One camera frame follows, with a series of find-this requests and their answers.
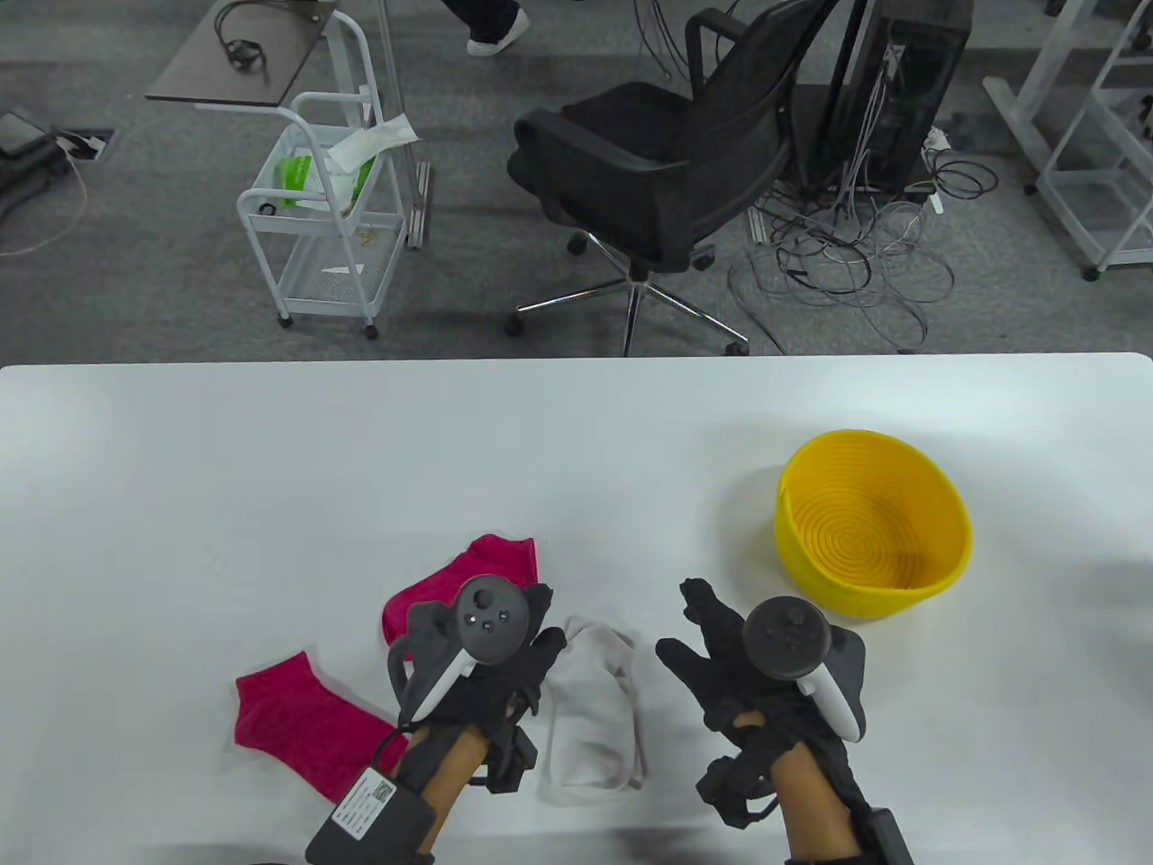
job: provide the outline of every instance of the black computer case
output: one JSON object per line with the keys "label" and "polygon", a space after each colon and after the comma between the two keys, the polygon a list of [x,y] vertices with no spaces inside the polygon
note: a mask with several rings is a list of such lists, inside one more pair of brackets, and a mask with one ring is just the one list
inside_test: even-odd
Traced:
{"label": "black computer case", "polygon": [[[871,188],[900,196],[969,42],[973,0],[876,0],[871,7],[862,16],[851,76],[842,88],[836,81],[830,88],[828,135],[820,136],[823,152],[815,159],[824,171],[812,171],[809,179],[821,186],[839,182],[841,166],[857,149],[874,84],[884,75],[881,114],[858,180],[867,179]],[[846,35],[838,63],[842,70],[858,42],[854,36]]]}

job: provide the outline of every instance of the pink sock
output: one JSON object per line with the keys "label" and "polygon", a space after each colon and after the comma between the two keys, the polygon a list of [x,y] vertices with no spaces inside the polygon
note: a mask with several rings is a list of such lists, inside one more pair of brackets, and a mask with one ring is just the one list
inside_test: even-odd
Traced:
{"label": "pink sock", "polygon": [[538,580],[533,539],[507,541],[496,535],[477,537],[447,567],[394,595],[384,606],[382,617],[385,642],[391,646],[408,631],[408,610],[413,604],[429,601],[452,604],[466,582],[485,573],[504,577],[520,588],[535,586]]}
{"label": "pink sock", "polygon": [[[332,803],[344,798],[397,729],[329,691],[303,652],[236,679],[236,744],[277,758]],[[389,743],[377,768],[390,772],[407,745],[404,736]]]}

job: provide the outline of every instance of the black office chair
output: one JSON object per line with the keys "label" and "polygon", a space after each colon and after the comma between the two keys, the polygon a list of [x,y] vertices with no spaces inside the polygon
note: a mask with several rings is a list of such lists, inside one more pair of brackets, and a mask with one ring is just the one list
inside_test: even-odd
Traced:
{"label": "black office chair", "polygon": [[[520,336],[528,313],[627,287],[623,355],[646,294],[728,336],[725,354],[748,354],[747,338],[650,274],[708,266],[710,253],[694,256],[696,243],[745,212],[784,171],[794,150],[797,67],[838,1],[785,0],[747,25],[716,9],[694,15],[685,25],[692,99],[633,82],[559,114],[537,108],[518,120],[508,174],[541,200],[550,221],[579,228],[570,253],[593,243],[621,276],[517,307],[505,333]],[[702,30],[734,43],[708,81]]]}

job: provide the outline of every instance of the headphones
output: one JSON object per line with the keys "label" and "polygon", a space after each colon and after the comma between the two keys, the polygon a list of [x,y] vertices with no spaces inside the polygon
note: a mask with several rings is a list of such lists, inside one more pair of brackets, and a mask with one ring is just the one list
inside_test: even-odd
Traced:
{"label": "headphones", "polygon": [[221,31],[225,20],[241,6],[267,6],[272,9],[292,13],[310,23],[321,20],[319,15],[311,15],[297,9],[292,0],[229,0],[229,2],[217,10],[216,17],[212,20],[212,30],[216,32],[217,39],[219,39],[220,46],[224,48],[225,57],[228,58],[232,68],[239,73],[250,73],[258,68],[263,69],[267,63],[264,46],[258,42],[254,42],[253,39],[224,38]]}

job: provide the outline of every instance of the yellow basket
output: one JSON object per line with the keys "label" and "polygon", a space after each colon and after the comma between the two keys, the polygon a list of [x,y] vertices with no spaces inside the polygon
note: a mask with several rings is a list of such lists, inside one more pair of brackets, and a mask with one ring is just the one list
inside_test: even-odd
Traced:
{"label": "yellow basket", "polygon": [[879,432],[839,430],[789,460],[777,549],[805,594],[883,618],[952,586],[973,551],[965,503],[928,457]]}

